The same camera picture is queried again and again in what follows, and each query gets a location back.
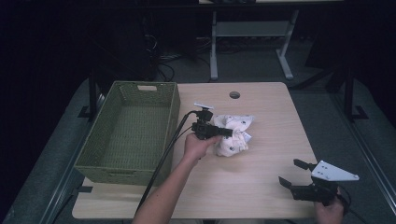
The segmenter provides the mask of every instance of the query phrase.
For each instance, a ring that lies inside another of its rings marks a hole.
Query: wicker basket
[[[113,83],[75,167],[93,182],[145,186],[176,128],[176,83]],[[172,151],[154,186],[168,177]]]

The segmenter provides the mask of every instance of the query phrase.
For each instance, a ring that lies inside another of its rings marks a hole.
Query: basket handle hole
[[[156,86],[137,86],[140,91],[156,91]]]

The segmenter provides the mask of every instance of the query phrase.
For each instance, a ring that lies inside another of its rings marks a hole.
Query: wooden table
[[[294,201],[281,187],[282,176],[293,184],[308,185],[310,173],[293,159],[317,162],[288,89],[283,83],[179,84],[179,120],[194,102],[213,105],[214,115],[254,115],[247,129],[253,136],[249,150],[231,158],[218,157],[210,148],[191,172],[173,218],[300,218],[313,216],[313,203]],[[229,96],[238,91],[239,99]],[[185,124],[196,121],[190,116]],[[175,144],[173,164],[182,155],[185,135]],[[76,218],[132,218],[145,187],[92,183],[91,193],[80,193],[73,209]]]

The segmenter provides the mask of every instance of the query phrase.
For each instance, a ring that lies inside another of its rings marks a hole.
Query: wire
[[[347,191],[347,189],[345,187],[343,187],[341,185],[338,185],[338,187],[340,187],[346,193],[346,196],[347,196],[348,201],[349,201],[348,206],[350,206],[352,204],[352,198],[350,197],[349,192]]]
[[[196,52],[198,54],[204,53],[207,49],[210,48],[210,44],[212,43],[211,39],[208,37],[203,38],[203,39],[207,39],[207,41],[204,44],[196,46]],[[178,53],[160,56],[160,60],[163,60],[163,63],[170,63],[174,60],[181,59],[181,58],[184,58],[184,55],[178,54]]]
[[[176,131],[175,131],[174,136],[172,137],[172,139],[171,139],[169,145],[167,146],[165,152],[163,153],[163,156],[162,156],[161,159],[160,159],[160,162],[158,162],[157,168],[155,168],[154,173],[153,173],[153,175],[152,175],[150,181],[148,182],[148,186],[146,187],[146,190],[145,190],[145,192],[143,193],[142,198],[140,199],[139,205],[138,205],[137,208],[136,208],[136,213],[137,213],[137,211],[139,210],[139,208],[142,206],[142,204],[145,202],[146,198],[148,197],[149,191],[150,191],[152,185],[154,184],[155,178],[157,178],[157,175],[158,175],[158,173],[160,172],[161,167],[163,167],[163,163],[165,162],[166,157],[168,156],[168,154],[169,154],[170,150],[172,149],[172,147],[175,145],[175,142],[176,142],[176,140],[177,140],[177,137],[179,136],[179,133],[180,133],[180,131],[181,131],[181,128],[183,128],[183,125],[184,125],[184,123],[186,123],[186,120],[187,120],[187,118],[189,117],[189,115],[190,115],[190,114],[193,114],[193,113],[197,113],[197,111],[190,111],[189,113],[187,113],[187,114],[183,117],[183,119],[181,120],[181,122],[178,124],[178,127],[177,127],[177,129],[176,129]]]
[[[153,49],[157,48],[158,41],[157,41],[157,38],[155,38],[155,36],[154,36],[154,35],[145,35],[145,37],[150,37],[150,38],[152,38],[152,39],[154,40],[154,46],[153,46],[153,47],[151,47],[151,50],[153,50]]]
[[[369,224],[361,215],[359,215],[357,212],[355,212],[353,209],[349,208],[349,212],[355,215],[362,223],[364,224]]]
[[[181,135],[183,135],[186,131],[188,131],[188,130],[191,129],[191,128],[192,128],[192,126],[190,126],[190,128],[188,128],[188,129],[184,130],[184,131],[177,137],[176,140],[178,140],[178,138],[181,137]]]
[[[163,81],[164,82],[171,82],[173,80],[173,78],[175,77],[175,69],[173,69],[173,67],[171,67],[171,66],[169,66],[167,64],[164,64],[164,63],[159,63],[158,65],[165,66],[165,67],[167,67],[167,68],[169,68],[171,70],[172,76],[171,77],[167,77],[165,72],[163,70],[161,70],[160,67],[158,67],[158,69],[157,69],[158,73],[163,77]]]

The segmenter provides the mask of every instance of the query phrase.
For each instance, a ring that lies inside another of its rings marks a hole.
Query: round hole
[[[230,92],[230,97],[233,99],[238,99],[239,97],[241,97],[241,94],[239,94],[239,92],[237,91],[232,91]]]

